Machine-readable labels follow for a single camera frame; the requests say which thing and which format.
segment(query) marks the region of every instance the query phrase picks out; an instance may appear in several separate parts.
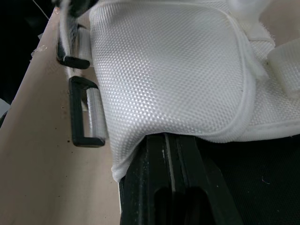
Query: white fabric pad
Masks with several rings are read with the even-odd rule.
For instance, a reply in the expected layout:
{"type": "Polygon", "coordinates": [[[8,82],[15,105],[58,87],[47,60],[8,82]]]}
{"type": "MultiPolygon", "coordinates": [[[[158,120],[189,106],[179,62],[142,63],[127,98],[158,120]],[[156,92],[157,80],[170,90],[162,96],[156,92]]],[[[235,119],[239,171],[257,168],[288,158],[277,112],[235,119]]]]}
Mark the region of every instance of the white fabric pad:
{"type": "Polygon", "coordinates": [[[228,13],[224,2],[116,3],[91,11],[116,181],[145,135],[225,143],[300,133],[300,104],[287,99],[267,65],[274,49],[268,32],[250,44],[233,18],[205,6],[228,13]],[[270,79],[262,81],[266,71],[270,79]]]}

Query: black plastic frame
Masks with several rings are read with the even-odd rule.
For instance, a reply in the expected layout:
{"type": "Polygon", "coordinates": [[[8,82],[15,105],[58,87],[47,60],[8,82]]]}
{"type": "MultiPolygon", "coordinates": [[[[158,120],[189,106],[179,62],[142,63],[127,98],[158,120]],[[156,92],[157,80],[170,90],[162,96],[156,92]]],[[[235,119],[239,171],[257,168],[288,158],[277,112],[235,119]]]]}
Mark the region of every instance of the black plastic frame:
{"type": "Polygon", "coordinates": [[[81,91],[98,86],[83,77],[73,76],[69,79],[70,88],[70,112],[72,126],[72,141],[77,147],[101,147],[105,141],[96,137],[85,137],[83,129],[83,109],[81,105],[81,91]]]}

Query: beige board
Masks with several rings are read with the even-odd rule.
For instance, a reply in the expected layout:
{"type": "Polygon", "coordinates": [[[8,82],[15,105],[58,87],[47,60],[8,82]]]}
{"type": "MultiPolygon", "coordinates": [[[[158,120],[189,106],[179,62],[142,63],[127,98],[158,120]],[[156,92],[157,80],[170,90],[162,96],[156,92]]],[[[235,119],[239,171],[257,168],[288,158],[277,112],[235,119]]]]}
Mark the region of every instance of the beige board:
{"type": "MultiPolygon", "coordinates": [[[[109,143],[71,141],[68,81],[55,57],[59,19],[52,15],[0,129],[0,225],[120,223],[109,143]]],[[[93,69],[83,74],[94,80],[93,69]]]]}

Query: black plastic buckle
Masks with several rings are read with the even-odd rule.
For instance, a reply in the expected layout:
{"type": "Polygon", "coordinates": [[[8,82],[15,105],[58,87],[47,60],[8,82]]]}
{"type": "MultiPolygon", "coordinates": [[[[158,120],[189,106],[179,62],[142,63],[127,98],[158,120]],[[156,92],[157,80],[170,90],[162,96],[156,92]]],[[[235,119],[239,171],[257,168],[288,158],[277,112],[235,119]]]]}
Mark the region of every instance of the black plastic buckle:
{"type": "Polygon", "coordinates": [[[83,77],[73,76],[69,79],[70,88],[70,111],[72,125],[72,140],[77,147],[101,147],[105,145],[105,141],[96,137],[85,137],[83,129],[83,109],[81,105],[81,92],[89,88],[97,88],[98,86],[83,77]]]}
{"type": "Polygon", "coordinates": [[[88,60],[79,59],[72,56],[66,56],[66,53],[62,47],[61,38],[60,38],[60,29],[59,29],[59,37],[57,42],[57,51],[56,51],[56,59],[57,61],[66,67],[76,68],[76,69],[88,69],[90,67],[90,62],[88,60]]]}

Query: textured white fabric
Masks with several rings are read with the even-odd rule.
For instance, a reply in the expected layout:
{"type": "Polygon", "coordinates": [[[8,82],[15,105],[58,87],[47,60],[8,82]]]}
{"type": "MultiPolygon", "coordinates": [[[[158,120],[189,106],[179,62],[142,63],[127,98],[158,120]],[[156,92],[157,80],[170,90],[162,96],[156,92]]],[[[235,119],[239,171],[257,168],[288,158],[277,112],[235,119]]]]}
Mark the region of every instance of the textured white fabric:
{"type": "Polygon", "coordinates": [[[145,135],[229,142],[245,131],[255,66],[227,15],[197,5],[117,3],[95,8],[90,27],[115,180],[145,135]]]}
{"type": "Polygon", "coordinates": [[[300,97],[300,39],[273,49],[268,60],[274,75],[290,98],[300,97]]]}

